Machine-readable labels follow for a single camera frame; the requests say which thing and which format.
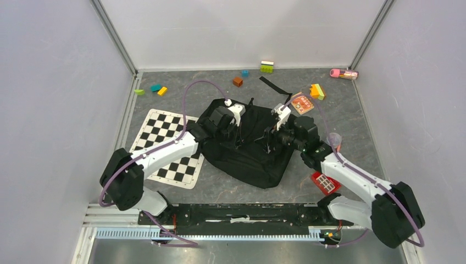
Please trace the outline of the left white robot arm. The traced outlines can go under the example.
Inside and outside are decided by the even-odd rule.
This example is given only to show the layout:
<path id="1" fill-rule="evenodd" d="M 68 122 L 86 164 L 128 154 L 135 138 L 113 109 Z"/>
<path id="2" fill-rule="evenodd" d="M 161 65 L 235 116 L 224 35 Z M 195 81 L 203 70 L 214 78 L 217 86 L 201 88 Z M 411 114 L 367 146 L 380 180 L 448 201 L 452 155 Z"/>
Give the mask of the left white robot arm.
<path id="1" fill-rule="evenodd" d="M 114 151 L 99 180 L 103 188 L 99 204 L 106 207 L 103 197 L 108 196 L 121 211 L 137 208 L 151 213 L 159 224 L 168 223 L 173 216 L 172 208 L 160 193 L 145 188 L 144 180 L 170 163 L 194 155 L 219 130 L 239 126 L 245 110 L 238 103 L 219 106 L 208 116 L 207 125 L 184 123 L 177 136 L 149 148 L 132 153 L 123 148 Z"/>

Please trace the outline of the clear round glitter jar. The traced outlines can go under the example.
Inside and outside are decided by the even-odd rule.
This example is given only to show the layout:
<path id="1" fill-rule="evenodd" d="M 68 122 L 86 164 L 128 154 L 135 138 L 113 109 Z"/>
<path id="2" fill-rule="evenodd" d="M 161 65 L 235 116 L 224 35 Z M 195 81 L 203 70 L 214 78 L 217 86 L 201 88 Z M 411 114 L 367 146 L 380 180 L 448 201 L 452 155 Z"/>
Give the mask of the clear round glitter jar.
<path id="1" fill-rule="evenodd" d="M 333 146 L 337 152 L 340 151 L 341 148 L 341 143 L 342 143 L 342 136 L 338 133 L 329 133 L 329 135 L 326 138 L 326 142 Z"/>

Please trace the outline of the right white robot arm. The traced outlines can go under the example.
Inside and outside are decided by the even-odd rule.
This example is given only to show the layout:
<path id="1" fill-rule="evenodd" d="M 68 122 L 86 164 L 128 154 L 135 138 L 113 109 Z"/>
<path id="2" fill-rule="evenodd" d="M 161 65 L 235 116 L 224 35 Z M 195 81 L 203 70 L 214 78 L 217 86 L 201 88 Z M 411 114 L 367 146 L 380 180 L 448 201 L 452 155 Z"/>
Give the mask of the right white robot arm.
<path id="1" fill-rule="evenodd" d="M 271 137 L 279 144 L 301 153 L 304 164 L 339 182 L 355 193 L 360 201 L 331 194 L 321 201 L 318 219 L 332 224 L 337 219 L 372 231 L 386 246 L 396 248 L 403 242 L 425 245 L 420 229 L 425 219 L 412 188 L 404 182 L 392 184 L 354 165 L 336 149 L 320 140 L 313 118 L 297 117 L 293 122 L 274 113 L 276 124 Z"/>

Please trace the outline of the black student backpack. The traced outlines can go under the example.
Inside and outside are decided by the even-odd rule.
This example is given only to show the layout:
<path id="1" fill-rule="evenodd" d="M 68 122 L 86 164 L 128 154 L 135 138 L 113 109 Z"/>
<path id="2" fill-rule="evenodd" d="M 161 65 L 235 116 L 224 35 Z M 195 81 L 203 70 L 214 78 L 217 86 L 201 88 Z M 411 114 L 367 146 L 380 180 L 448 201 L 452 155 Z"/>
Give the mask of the black student backpack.
<path id="1" fill-rule="evenodd" d="M 290 162 L 293 147 L 278 144 L 266 147 L 265 129 L 276 124 L 271 108 L 257 106 L 252 100 L 232 102 L 246 106 L 238 140 L 220 142 L 213 136 L 201 144 L 198 152 L 215 168 L 241 182 L 261 189 L 276 187 Z M 222 98 L 212 100 L 196 122 L 207 125 L 208 116 L 219 106 L 226 106 Z"/>

